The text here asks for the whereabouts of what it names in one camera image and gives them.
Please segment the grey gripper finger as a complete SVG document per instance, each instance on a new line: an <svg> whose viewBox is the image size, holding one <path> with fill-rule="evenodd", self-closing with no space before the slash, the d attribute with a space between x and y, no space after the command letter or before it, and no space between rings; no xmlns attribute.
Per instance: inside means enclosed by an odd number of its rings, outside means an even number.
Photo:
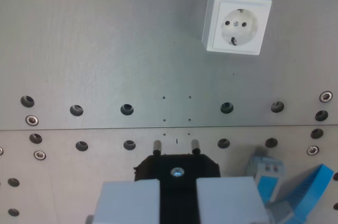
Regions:
<svg viewBox="0 0 338 224"><path fill-rule="evenodd" d="M160 181L105 182L86 223L160 223Z"/></svg>
<svg viewBox="0 0 338 224"><path fill-rule="evenodd" d="M200 223L270 223L254 179L198 178Z"/></svg>

